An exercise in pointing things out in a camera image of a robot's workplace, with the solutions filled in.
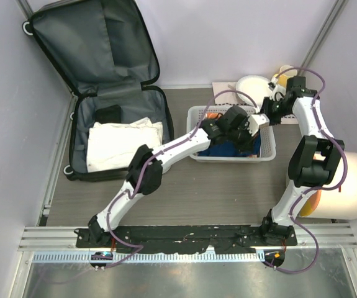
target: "gray wall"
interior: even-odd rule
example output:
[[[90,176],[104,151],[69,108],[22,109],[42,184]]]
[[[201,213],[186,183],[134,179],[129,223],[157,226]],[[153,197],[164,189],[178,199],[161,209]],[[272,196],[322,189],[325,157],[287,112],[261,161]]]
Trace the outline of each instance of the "gray wall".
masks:
[[[0,0],[0,297],[25,225],[35,225],[70,95],[15,1]]]
[[[28,0],[34,10],[55,0]],[[334,0],[137,0],[159,85],[272,76],[305,58]]]
[[[347,151],[357,152],[357,1],[348,1],[310,66],[327,82],[321,95],[323,116]],[[312,79],[313,87],[320,83]],[[357,220],[351,222],[357,239]]]

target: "plastic basket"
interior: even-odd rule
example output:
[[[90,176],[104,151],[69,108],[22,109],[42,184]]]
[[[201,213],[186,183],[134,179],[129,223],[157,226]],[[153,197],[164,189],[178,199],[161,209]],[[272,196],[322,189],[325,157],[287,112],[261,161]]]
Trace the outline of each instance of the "plastic basket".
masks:
[[[225,113],[231,106],[210,106],[207,112]],[[240,106],[248,114],[253,114],[255,109],[250,106]],[[186,119],[186,132],[190,132],[199,122],[205,106],[191,107],[188,110]],[[260,157],[216,157],[216,156],[198,156],[197,153],[190,157],[200,163],[259,163],[261,161],[273,160],[276,156],[276,143],[272,127],[261,129],[261,150]]]

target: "blue fabric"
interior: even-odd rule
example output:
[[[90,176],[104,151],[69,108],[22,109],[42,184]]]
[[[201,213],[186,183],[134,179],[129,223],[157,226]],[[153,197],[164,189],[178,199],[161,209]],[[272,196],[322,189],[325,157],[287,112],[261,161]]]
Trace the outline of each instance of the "blue fabric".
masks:
[[[204,151],[200,151],[198,156],[216,156],[216,157],[248,157],[250,155],[260,154],[261,148],[261,134],[255,138],[253,142],[253,151],[239,152],[231,141],[223,142],[221,145],[209,147]]]

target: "yellow cup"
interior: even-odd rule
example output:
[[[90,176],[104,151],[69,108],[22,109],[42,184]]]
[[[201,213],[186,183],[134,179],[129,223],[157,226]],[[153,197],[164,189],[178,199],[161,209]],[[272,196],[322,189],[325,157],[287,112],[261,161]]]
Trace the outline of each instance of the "yellow cup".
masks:
[[[273,76],[277,76],[278,74],[280,74],[282,71],[288,70],[289,68],[292,68],[293,66],[291,65],[283,65],[282,67],[280,67],[279,69],[279,73],[274,74]],[[278,78],[278,84],[285,87],[287,85],[287,79],[296,76],[298,74],[297,70],[289,70],[288,72],[282,74],[279,78]]]

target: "folded white towel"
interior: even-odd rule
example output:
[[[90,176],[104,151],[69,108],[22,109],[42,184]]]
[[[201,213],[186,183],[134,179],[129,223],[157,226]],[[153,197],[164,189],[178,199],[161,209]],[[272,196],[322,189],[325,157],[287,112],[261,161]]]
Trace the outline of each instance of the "folded white towel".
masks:
[[[96,122],[89,131],[87,171],[96,172],[129,166],[139,146],[161,145],[163,124],[143,118],[131,124]]]

